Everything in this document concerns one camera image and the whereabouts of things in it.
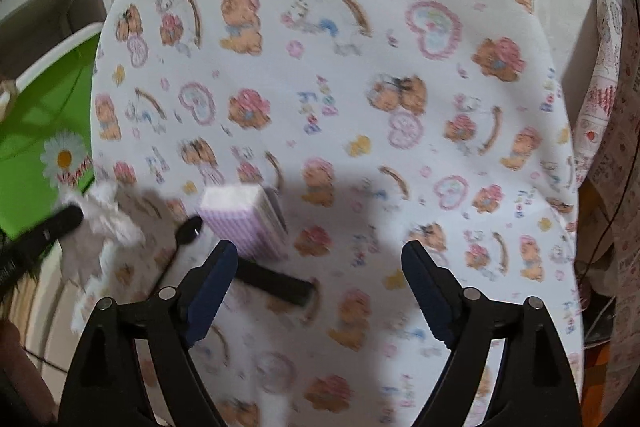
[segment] metal screw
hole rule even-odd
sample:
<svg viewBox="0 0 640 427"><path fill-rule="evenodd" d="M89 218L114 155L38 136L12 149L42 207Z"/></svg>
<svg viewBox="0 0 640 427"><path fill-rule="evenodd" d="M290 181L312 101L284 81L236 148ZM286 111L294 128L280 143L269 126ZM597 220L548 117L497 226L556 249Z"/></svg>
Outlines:
<svg viewBox="0 0 640 427"><path fill-rule="evenodd" d="M113 304L113 299L111 297L103 297L102 299L100 299L98 301L98 309L99 310L108 310L109 308L111 308L111 305Z"/></svg>
<svg viewBox="0 0 640 427"><path fill-rule="evenodd" d="M465 288L465 290L462 292L462 295L464 295L470 301L477 301L482 294L477 288Z"/></svg>
<svg viewBox="0 0 640 427"><path fill-rule="evenodd" d="M529 297L529 306L534 309L541 310L545 307L545 303L539 297Z"/></svg>
<svg viewBox="0 0 640 427"><path fill-rule="evenodd" d="M168 301L169 299L173 298L174 295L175 295L175 288L173 288L172 286L165 286L158 292L158 297L161 298L163 301Z"/></svg>

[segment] kissing bears print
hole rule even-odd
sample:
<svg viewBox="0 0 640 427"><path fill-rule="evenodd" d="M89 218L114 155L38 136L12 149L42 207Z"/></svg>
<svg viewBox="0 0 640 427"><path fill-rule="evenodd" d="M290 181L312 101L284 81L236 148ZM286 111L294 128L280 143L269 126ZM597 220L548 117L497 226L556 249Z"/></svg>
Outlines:
<svg viewBox="0 0 640 427"><path fill-rule="evenodd" d="M580 353L580 321L562 327L574 154L530 0L115 0L96 65L96 172L159 195L176 224L207 187L260 184L288 235L269 266L314 285L302 308L230 286L192 350L228 425L412 424L447 350L402 273L407 241L491 298L539 296ZM204 260L199 241L166 283ZM76 315L146 295L157 250Z"/></svg>

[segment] small box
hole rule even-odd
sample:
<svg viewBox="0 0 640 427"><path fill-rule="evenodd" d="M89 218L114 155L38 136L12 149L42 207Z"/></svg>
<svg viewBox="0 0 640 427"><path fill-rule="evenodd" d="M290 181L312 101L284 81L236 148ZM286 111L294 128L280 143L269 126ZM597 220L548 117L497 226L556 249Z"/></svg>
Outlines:
<svg viewBox="0 0 640 427"><path fill-rule="evenodd" d="M260 185L207 187L198 213L246 259L286 259L287 231Z"/></svg>

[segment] wooden floor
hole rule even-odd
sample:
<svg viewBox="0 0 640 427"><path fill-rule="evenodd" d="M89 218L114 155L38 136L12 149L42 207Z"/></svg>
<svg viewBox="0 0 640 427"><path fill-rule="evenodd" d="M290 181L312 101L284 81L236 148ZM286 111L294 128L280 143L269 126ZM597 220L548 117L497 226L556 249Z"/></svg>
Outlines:
<svg viewBox="0 0 640 427"><path fill-rule="evenodd" d="M602 420L600 404L609 362L609 344L588 349L584 355L584 385L582 387L582 423L596 427Z"/></svg>

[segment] blue gripper pad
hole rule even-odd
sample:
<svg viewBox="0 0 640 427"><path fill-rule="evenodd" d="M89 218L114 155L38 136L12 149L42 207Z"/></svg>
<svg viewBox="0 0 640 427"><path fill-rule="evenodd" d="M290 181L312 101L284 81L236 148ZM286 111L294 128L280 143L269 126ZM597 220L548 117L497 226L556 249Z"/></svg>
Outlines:
<svg viewBox="0 0 640 427"><path fill-rule="evenodd" d="M401 260L404 277L418 301L431 333L451 349L455 341L450 327L454 320L454 309L434 279L449 270L438 268L418 241L410 241L404 245Z"/></svg>
<svg viewBox="0 0 640 427"><path fill-rule="evenodd" d="M180 286L187 286L187 330L183 336L189 347L206 336L237 269L236 245L230 241L220 241L204 264L191 269L180 283Z"/></svg>

